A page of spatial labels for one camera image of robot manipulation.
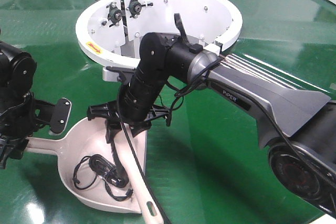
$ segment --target robotic arm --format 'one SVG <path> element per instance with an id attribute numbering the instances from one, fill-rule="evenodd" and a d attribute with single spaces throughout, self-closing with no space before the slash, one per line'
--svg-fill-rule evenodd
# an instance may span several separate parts
<path id="1" fill-rule="evenodd" d="M 259 147 L 269 146 L 269 164 L 279 181 L 291 192 L 336 218 L 336 103 L 317 91 L 280 87 L 231 69 L 222 56 L 191 45 L 181 20 L 181 35 L 149 33 L 140 44 L 141 61 L 130 82 L 124 81 L 116 102 L 91 106 L 88 118 L 108 119 L 108 135 L 116 129 L 114 111 L 131 126 L 132 134 L 150 128 L 158 117 L 170 123 L 171 109 L 153 105 L 169 76 L 187 86 L 175 96 L 208 87 L 257 121 Z"/>
<path id="2" fill-rule="evenodd" d="M 0 41 L 0 169 L 9 157 L 22 158 L 33 132 L 49 125 L 52 134 L 60 134 L 66 127 L 71 102 L 36 100 L 30 91 L 35 70 L 29 53 Z"/>

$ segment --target dustpan handle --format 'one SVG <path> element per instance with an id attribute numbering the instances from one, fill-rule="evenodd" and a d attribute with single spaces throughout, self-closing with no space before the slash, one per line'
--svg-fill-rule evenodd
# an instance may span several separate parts
<path id="1" fill-rule="evenodd" d="M 131 140 L 133 140 L 131 132 L 129 132 L 129 136 Z M 119 160 L 124 166 L 131 182 L 145 223 L 163 224 L 163 218 L 141 177 L 124 132 L 121 131 L 115 136 L 114 144 L 118 152 Z"/>
<path id="2" fill-rule="evenodd" d="M 62 139 L 50 140 L 46 138 L 28 137 L 26 151 L 41 154 L 58 155 L 62 148 Z"/>

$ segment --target green table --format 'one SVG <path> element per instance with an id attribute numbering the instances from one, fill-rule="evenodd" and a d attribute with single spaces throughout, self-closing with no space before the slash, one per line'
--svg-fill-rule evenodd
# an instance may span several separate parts
<path id="1" fill-rule="evenodd" d="M 336 98 L 333 4 L 230 1 L 244 22 L 232 53 Z M 102 81 L 101 66 L 77 44 L 76 20 L 93 2 L 0 0 L 1 40 L 30 52 L 38 62 L 35 96 L 73 102 L 67 130 L 86 116 L 87 106 L 114 100 L 119 87 Z M 162 96 L 167 104 L 173 100 L 169 89 Z M 50 138 L 47 129 L 36 136 Z M 163 120 L 153 123 L 146 166 L 172 223 L 309 223 L 322 215 L 276 180 L 267 150 L 258 149 L 254 119 L 210 90 L 188 95 L 171 127 Z M 25 153 L 21 161 L 9 160 L 0 185 L 0 223 L 143 223 L 140 215 L 80 203 L 61 183 L 55 156 Z"/>

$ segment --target screw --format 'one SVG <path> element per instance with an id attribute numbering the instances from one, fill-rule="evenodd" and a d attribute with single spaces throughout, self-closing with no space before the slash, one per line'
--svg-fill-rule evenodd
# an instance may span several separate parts
<path id="1" fill-rule="evenodd" d="M 136 12 L 136 13 L 139 13 L 140 11 L 141 11 L 141 5 L 139 4 L 137 4 L 137 5 L 135 5 L 134 7 L 133 7 L 133 10 Z"/>
<path id="2" fill-rule="evenodd" d="M 122 14 L 121 14 L 121 13 L 116 13 L 116 14 L 114 15 L 114 18 L 115 18 L 116 20 L 121 20 L 121 19 L 122 19 Z"/>

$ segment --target white circular fixture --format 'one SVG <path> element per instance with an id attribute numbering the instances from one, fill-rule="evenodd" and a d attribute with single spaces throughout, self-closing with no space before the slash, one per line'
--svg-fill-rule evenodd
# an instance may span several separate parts
<path id="1" fill-rule="evenodd" d="M 116 8 L 123 14 L 117 23 L 109 18 Z M 136 68 L 146 33 L 179 33 L 174 13 L 180 13 L 193 43 L 217 54 L 237 40 L 243 25 L 240 11 L 228 0 L 100 0 L 77 20 L 79 45 L 103 66 Z"/>

